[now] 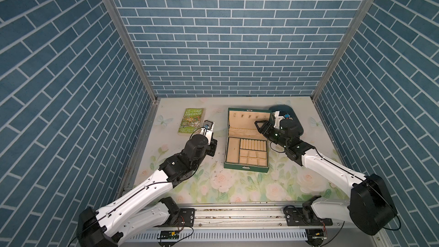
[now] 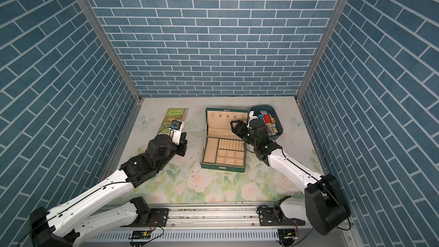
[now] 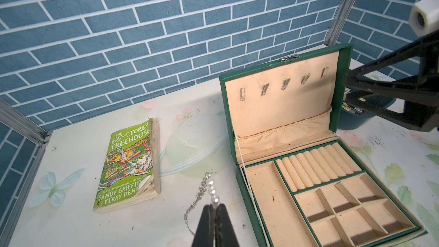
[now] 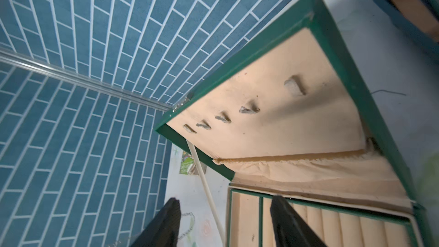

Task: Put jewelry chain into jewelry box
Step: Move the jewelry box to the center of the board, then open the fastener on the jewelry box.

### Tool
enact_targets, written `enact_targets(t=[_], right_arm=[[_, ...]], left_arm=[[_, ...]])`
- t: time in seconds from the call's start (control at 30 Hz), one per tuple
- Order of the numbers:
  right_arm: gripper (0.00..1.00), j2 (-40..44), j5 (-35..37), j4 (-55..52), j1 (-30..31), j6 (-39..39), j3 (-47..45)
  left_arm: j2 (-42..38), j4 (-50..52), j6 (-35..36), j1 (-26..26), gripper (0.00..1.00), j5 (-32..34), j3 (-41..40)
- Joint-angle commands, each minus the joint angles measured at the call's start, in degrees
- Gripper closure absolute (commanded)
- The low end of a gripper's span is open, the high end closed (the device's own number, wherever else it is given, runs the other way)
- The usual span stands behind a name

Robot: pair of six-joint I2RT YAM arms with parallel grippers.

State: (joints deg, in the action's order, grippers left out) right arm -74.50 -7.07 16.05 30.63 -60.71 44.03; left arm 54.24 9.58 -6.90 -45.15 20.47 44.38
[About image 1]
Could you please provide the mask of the green jewelry box beige lining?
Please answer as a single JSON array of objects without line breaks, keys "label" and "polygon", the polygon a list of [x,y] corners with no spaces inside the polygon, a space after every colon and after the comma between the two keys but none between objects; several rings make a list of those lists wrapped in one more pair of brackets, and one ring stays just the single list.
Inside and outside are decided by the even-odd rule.
[{"label": "green jewelry box beige lining", "polygon": [[269,144],[255,124],[269,119],[267,110],[228,109],[224,168],[258,173],[269,171]]}]

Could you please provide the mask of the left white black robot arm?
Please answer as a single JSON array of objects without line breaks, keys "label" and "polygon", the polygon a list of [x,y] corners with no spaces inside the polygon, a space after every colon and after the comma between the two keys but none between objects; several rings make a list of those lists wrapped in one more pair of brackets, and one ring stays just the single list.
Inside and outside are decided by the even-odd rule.
[{"label": "left white black robot arm", "polygon": [[108,205],[80,213],[77,240],[82,247],[118,247],[136,234],[163,224],[177,224],[180,208],[163,194],[191,178],[206,156],[214,156],[213,123],[205,121],[179,153],[168,157],[153,174]]}]

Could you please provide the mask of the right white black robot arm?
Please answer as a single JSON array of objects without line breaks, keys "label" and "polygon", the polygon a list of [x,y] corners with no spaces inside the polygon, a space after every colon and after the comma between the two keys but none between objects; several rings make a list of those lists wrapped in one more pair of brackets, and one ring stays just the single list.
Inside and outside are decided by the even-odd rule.
[{"label": "right white black robot arm", "polygon": [[342,220],[373,236],[398,217],[386,183],[380,176],[364,175],[321,154],[315,146],[301,140],[300,122],[289,114],[277,111],[268,120],[254,124],[267,140],[282,146],[290,160],[318,173],[348,196],[348,200],[314,196],[305,201],[302,205],[305,222],[326,218]]}]

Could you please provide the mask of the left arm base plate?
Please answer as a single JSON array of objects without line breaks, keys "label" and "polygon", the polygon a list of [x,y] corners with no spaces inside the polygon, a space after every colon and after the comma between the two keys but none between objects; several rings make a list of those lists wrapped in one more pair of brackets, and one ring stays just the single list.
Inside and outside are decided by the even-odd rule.
[{"label": "left arm base plate", "polygon": [[193,227],[195,221],[195,209],[183,208],[180,209],[177,215],[171,215],[169,219],[161,225],[161,227]]}]

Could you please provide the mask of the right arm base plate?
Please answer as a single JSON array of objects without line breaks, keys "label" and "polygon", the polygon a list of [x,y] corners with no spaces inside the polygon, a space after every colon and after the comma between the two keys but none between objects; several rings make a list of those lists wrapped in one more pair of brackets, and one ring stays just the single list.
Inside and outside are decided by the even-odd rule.
[{"label": "right arm base plate", "polygon": [[283,209],[288,226],[332,226],[330,218],[318,218],[309,208],[297,208],[292,205]]}]

